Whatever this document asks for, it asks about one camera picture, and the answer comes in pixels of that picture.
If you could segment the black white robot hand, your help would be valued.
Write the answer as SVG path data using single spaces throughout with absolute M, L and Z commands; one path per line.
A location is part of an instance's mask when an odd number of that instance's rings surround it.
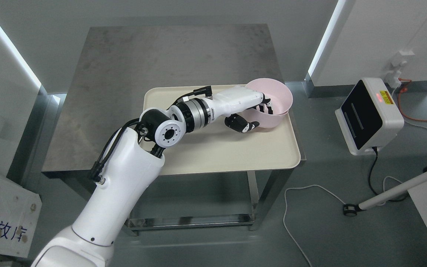
M 259 127 L 259 122 L 248 122 L 238 113 L 247 109 L 256 109 L 258 106 L 261 112 L 273 114 L 271 98 L 244 86 L 234 86 L 215 93 L 212 99 L 207 101 L 207 105 L 210 110 L 209 123 L 220 116 L 225 116 L 227 127 L 242 133 Z

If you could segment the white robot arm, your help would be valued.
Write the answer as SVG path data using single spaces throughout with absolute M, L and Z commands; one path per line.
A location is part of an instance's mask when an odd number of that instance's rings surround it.
M 61 230 L 40 251 L 33 267 L 107 267 L 114 241 L 132 208 L 159 176 L 163 151 L 185 134 L 186 120 L 194 114 L 186 104 L 190 96 L 212 96 L 205 86 L 186 93 L 167 110 L 149 108 L 114 132 L 90 169 L 96 188 L 69 227 Z

